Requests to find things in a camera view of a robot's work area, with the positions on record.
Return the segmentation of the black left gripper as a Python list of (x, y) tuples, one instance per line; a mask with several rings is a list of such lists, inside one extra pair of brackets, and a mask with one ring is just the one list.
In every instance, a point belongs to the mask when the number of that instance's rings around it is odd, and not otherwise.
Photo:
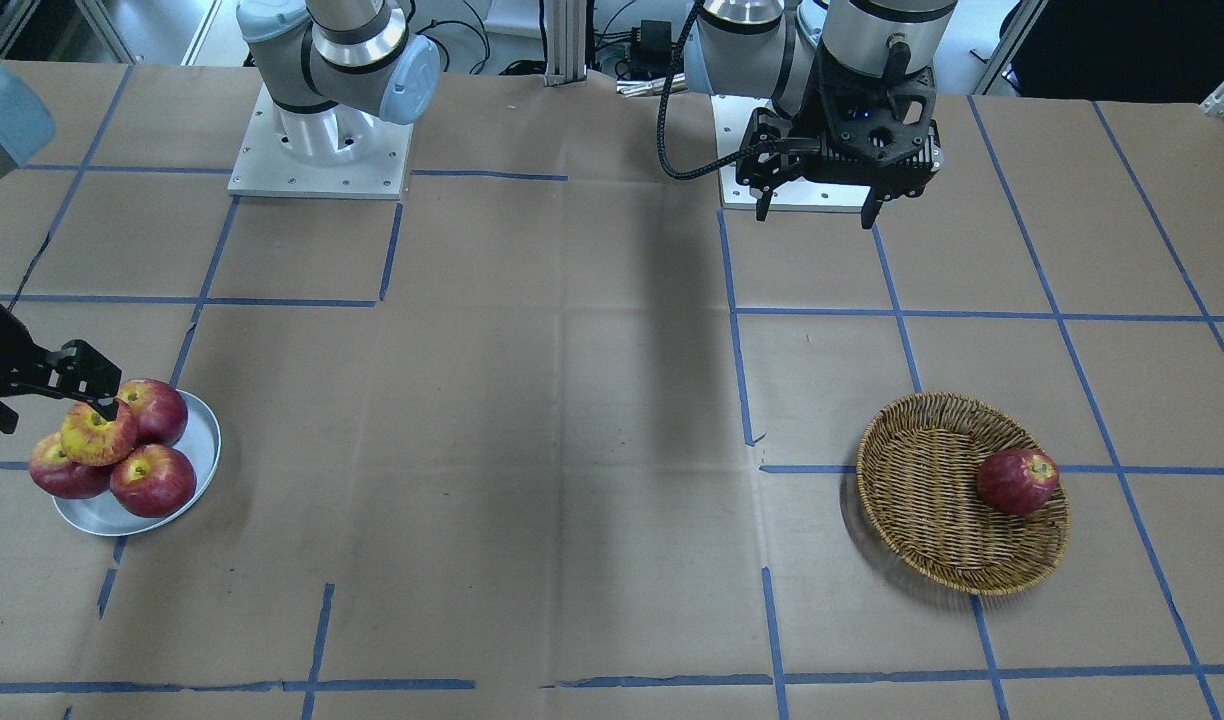
[(809, 179), (865, 186), (862, 228), (871, 231), (883, 204), (922, 196), (942, 165), (931, 118), (936, 83), (931, 67), (916, 69), (909, 40), (886, 40), (880, 73), (846, 69), (816, 47), (798, 110), (778, 100), (789, 87), (794, 40), (785, 42), (771, 105), (756, 108), (736, 152), (736, 181), (755, 193), (755, 220), (764, 222), (782, 184)]

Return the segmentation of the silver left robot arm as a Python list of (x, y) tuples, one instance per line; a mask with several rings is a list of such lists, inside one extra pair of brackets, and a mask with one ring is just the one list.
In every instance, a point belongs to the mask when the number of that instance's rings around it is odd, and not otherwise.
[(717, 158), (695, 169), (663, 149), (676, 181), (717, 174), (730, 208), (854, 211), (917, 200), (944, 164), (935, 54), (953, 1), (694, 1), (671, 69), (712, 102)]

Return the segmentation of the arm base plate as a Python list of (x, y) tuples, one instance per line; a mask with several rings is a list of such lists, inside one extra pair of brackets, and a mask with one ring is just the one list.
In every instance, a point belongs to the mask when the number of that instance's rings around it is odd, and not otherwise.
[(228, 191), (266, 200), (401, 200), (412, 133), (344, 105), (288, 111), (263, 86)]
[[(763, 97), (714, 96), (714, 138), (720, 156), (741, 149), (745, 126), (755, 108), (767, 104)], [(718, 170), (721, 204), (726, 209), (756, 209), (758, 197), (745, 184), (736, 181), (734, 165)], [(859, 214), (869, 190), (854, 184), (823, 184), (809, 179), (782, 184), (769, 211), (816, 211), (816, 213)]]

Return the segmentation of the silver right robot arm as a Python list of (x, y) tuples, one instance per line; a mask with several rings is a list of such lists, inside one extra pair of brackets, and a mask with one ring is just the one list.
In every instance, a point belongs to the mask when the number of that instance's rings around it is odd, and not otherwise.
[[(268, 200), (398, 200), (411, 129), (433, 100), (439, 53), (397, 1), (241, 1), (237, 27), (263, 91), (228, 190)], [(84, 340), (35, 345), (0, 304), (0, 432), (9, 397), (82, 400), (114, 418), (118, 365)]]

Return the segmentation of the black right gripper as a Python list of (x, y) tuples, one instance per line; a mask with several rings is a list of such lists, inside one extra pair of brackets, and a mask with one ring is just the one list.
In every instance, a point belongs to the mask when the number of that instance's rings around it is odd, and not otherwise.
[[(0, 397), (42, 396), (81, 400), (105, 421), (118, 419), (122, 369), (84, 340), (51, 351), (37, 347), (21, 320), (0, 304)], [(0, 400), (0, 433), (16, 432), (20, 416)]]

